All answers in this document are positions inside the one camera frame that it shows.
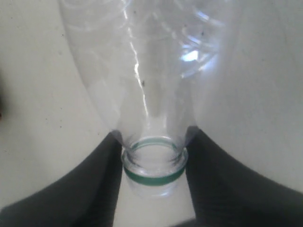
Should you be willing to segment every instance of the clear plastic bottle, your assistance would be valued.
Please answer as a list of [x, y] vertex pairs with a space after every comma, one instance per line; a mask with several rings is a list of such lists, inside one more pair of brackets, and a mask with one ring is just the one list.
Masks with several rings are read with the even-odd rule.
[[204, 80], [228, 66], [241, 1], [59, 3], [84, 86], [102, 119], [121, 133], [130, 184], [140, 194], [169, 194], [184, 171]]

